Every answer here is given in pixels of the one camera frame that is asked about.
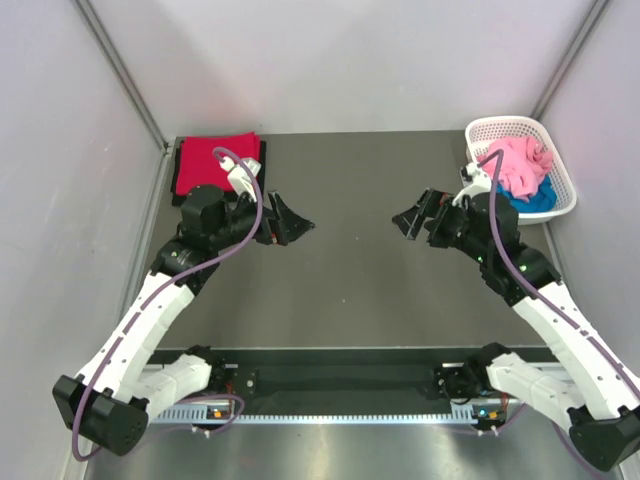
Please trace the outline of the pink t shirt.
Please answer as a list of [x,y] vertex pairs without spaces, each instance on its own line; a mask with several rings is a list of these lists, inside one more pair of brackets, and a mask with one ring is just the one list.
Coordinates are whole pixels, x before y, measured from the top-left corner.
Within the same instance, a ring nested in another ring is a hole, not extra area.
[[503,151],[498,187],[515,200],[529,203],[552,170],[553,154],[532,136],[495,140],[485,154],[477,156],[477,162],[490,176],[494,175],[497,159],[487,158],[498,150]]

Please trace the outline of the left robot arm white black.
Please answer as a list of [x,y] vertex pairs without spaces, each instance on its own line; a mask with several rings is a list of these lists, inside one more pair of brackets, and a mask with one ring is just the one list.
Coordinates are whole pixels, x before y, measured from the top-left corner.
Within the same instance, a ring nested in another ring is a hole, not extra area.
[[270,205],[264,207],[250,193],[229,201],[214,185],[187,194],[175,235],[158,251],[114,332],[76,375],[61,376],[53,387],[74,447],[85,438],[124,456],[168,408],[194,394],[212,397],[224,391],[223,359],[208,347],[191,347],[158,372],[142,373],[169,327],[223,259],[251,240],[286,246],[314,229],[277,192],[267,196]]

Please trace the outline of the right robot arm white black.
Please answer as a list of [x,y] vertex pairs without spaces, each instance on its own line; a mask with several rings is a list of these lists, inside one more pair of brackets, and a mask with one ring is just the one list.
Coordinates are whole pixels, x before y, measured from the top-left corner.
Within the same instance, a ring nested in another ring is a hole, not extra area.
[[426,230],[430,246],[475,261],[486,285],[536,331],[571,379],[564,383],[492,343],[464,364],[474,393],[519,399],[566,432],[601,472],[638,452],[638,376],[581,313],[552,262],[521,240],[518,213],[503,195],[455,200],[428,189],[392,222],[409,240]]

